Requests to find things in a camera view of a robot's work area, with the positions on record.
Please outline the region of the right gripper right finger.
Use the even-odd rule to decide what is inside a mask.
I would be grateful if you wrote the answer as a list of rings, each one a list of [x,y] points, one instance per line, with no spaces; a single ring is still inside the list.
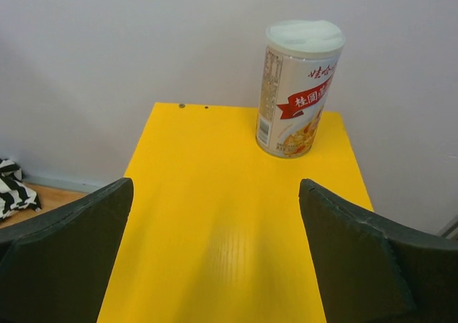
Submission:
[[[301,218],[328,322],[455,322],[457,242],[368,211],[310,179]]]

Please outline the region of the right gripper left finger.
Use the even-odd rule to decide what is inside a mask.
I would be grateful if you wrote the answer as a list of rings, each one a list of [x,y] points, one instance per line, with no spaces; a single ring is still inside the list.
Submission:
[[[120,178],[1,229],[2,322],[96,322],[134,194]]]

